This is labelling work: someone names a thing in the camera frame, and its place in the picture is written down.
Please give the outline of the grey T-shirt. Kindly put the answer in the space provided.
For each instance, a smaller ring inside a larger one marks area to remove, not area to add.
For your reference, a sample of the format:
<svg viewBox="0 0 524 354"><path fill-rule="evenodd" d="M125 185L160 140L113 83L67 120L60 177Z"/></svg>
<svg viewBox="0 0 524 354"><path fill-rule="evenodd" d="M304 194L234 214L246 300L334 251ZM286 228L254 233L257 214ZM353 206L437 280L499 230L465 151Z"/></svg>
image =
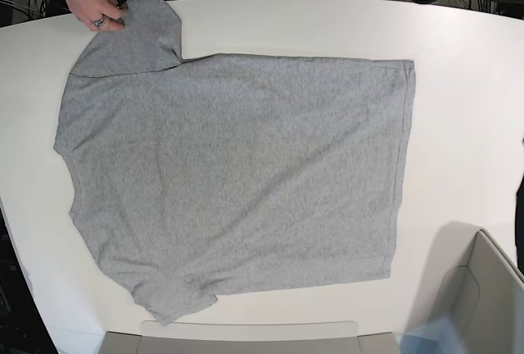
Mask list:
<svg viewBox="0 0 524 354"><path fill-rule="evenodd" d="M128 0L72 68L55 151L101 272L156 320L221 295L386 279L412 61L182 55L164 0Z"/></svg>

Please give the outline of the grey bin front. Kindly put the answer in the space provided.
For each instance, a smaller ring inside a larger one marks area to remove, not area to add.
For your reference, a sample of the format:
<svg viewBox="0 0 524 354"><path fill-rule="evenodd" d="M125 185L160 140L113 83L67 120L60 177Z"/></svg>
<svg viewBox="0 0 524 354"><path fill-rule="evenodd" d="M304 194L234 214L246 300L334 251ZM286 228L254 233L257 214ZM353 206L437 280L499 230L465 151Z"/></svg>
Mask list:
<svg viewBox="0 0 524 354"><path fill-rule="evenodd" d="M391 332L359 335L354 321L198 324L144 321L139 334L108 331L100 353L399 353Z"/></svg>

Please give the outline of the grey box right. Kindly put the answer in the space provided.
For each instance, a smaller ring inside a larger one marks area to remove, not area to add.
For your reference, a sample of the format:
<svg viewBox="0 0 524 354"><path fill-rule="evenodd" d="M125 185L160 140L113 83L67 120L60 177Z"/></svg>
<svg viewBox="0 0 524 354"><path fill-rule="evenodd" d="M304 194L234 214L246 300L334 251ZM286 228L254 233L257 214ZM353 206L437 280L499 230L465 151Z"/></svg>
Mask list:
<svg viewBox="0 0 524 354"><path fill-rule="evenodd" d="M523 275L486 231L443 278L425 336L436 353L523 352Z"/></svg>

